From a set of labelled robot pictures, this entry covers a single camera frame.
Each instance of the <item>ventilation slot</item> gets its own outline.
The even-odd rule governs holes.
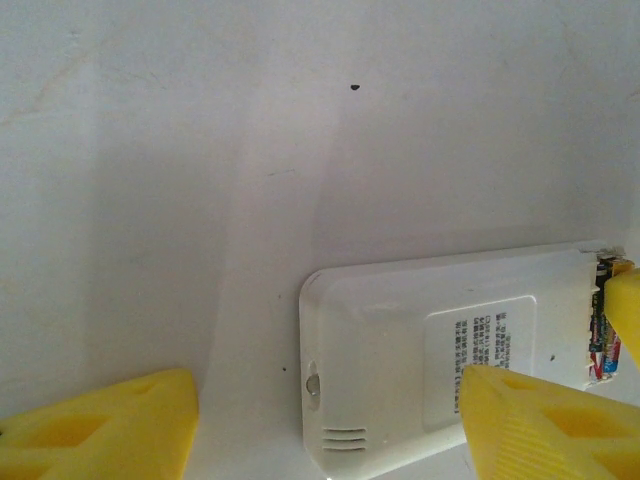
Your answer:
[[[333,453],[357,453],[367,449],[366,428],[325,428],[322,449]]]

